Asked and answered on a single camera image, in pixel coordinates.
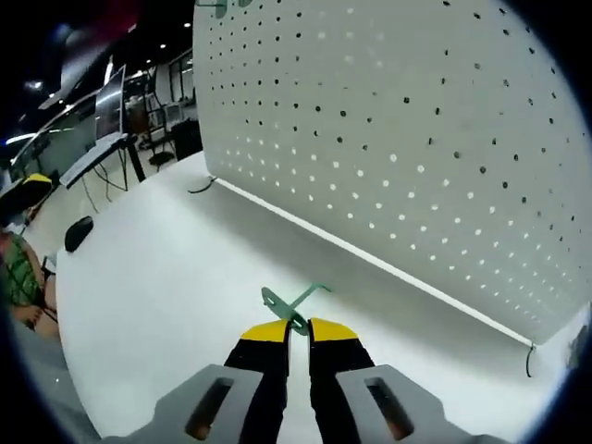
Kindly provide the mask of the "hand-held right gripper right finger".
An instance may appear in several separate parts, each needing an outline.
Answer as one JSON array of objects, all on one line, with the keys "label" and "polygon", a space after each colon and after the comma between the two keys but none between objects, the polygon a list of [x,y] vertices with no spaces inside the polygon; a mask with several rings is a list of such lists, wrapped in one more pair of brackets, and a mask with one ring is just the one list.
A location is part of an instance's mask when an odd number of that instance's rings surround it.
[{"label": "hand-held right gripper right finger", "polygon": [[350,328],[308,321],[310,399],[325,443],[497,443],[450,422],[439,398],[376,365]]}]

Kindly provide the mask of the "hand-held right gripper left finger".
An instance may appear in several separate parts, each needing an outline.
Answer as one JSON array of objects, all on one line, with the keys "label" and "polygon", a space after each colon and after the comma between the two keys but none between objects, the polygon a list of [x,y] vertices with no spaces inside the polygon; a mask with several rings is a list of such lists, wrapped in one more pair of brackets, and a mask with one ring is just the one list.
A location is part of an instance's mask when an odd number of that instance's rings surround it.
[{"label": "hand-held right gripper left finger", "polygon": [[105,443],[276,443],[287,406],[290,322],[244,332],[223,364],[209,364],[155,405],[145,426]]}]

